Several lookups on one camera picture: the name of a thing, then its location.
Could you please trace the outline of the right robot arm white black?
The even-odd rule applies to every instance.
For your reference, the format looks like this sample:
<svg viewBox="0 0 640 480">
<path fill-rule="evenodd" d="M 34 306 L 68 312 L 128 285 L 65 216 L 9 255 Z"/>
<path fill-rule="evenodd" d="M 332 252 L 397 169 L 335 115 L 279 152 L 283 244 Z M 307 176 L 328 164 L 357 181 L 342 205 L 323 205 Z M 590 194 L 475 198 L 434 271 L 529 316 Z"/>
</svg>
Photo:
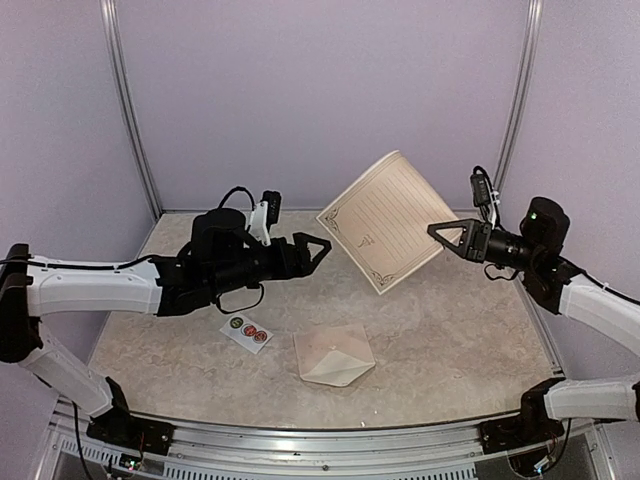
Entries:
<svg viewBox="0 0 640 480">
<path fill-rule="evenodd" d="M 611 290 L 562 256 L 569 226 L 569 217 L 559 204 L 535 197 L 518 234 L 475 219 L 431 224 L 427 232 L 462 259 L 489 262 L 521 273 L 526 292 L 538 306 L 581 322 L 638 353 L 638 301 Z M 524 412 L 513 419 L 511 433 L 523 444 L 535 442 L 549 429 L 551 420 L 636 421 L 639 377 L 552 380 L 531 388 L 521 403 Z"/>
</svg>

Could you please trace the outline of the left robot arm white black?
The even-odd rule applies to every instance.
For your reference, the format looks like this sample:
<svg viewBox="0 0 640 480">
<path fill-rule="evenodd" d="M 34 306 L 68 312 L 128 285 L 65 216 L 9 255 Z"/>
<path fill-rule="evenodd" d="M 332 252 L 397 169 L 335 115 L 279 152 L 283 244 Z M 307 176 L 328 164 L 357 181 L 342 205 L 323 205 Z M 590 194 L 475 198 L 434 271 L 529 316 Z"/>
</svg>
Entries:
<svg viewBox="0 0 640 480">
<path fill-rule="evenodd" d="M 121 264 L 64 262 L 13 245 L 1 262 L 2 362 L 21 366 L 72 400 L 118 444 L 133 443 L 140 424 L 121 387 L 62 346 L 42 317 L 92 311 L 180 317 L 220 308 L 229 292 L 313 274 L 330 241 L 302 232 L 274 238 L 269 229 L 276 221 L 264 207 L 249 215 L 216 208 L 195 217 L 190 240 L 176 255 Z"/>
</svg>

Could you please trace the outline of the beige ornate letter paper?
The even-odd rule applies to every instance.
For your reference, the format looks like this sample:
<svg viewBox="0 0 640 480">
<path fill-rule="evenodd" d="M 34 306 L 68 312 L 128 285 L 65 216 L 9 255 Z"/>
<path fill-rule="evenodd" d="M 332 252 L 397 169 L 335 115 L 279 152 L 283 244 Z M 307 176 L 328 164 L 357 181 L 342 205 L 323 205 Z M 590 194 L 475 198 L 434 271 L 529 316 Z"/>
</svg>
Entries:
<svg viewBox="0 0 640 480">
<path fill-rule="evenodd" d="M 383 295 L 439 255 L 431 224 L 458 217 L 398 151 L 369 167 L 317 216 Z"/>
</svg>

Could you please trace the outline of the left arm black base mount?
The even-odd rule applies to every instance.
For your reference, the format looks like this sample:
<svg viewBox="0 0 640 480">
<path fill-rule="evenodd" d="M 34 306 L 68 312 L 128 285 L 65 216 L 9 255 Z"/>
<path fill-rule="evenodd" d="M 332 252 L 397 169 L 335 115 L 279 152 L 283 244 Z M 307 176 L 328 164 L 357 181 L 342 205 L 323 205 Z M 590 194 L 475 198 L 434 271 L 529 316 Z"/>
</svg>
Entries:
<svg viewBox="0 0 640 480">
<path fill-rule="evenodd" d="M 167 456 L 175 426 L 133 415 L 120 385 L 110 377 L 106 383 L 111 394 L 109 409 L 99 416 L 91 416 L 87 436 L 139 453 Z"/>
</svg>

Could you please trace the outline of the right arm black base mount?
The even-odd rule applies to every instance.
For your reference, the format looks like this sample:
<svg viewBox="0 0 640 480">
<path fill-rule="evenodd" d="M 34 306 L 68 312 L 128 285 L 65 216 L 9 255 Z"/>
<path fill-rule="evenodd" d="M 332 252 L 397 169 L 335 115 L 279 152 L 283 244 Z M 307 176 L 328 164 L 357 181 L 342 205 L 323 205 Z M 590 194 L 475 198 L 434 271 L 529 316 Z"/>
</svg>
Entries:
<svg viewBox="0 0 640 480">
<path fill-rule="evenodd" d="M 481 422 L 478 431 L 483 453 L 518 449 L 562 436 L 563 423 L 548 416 L 543 396 L 563 380 L 550 378 L 525 391 L 517 414 Z"/>
</svg>

